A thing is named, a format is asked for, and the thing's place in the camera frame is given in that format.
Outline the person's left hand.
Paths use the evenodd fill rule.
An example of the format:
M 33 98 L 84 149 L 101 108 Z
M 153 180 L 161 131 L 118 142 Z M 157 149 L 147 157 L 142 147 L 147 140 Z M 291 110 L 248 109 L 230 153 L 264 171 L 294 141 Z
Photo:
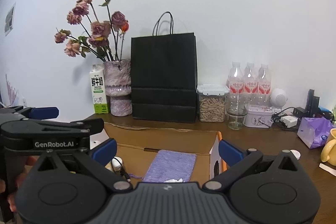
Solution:
M 1 179 L 1 205 L 5 204 L 12 213 L 17 212 L 16 192 L 36 162 L 36 156 L 5 156 L 5 165 L 1 169 L 6 178 Z

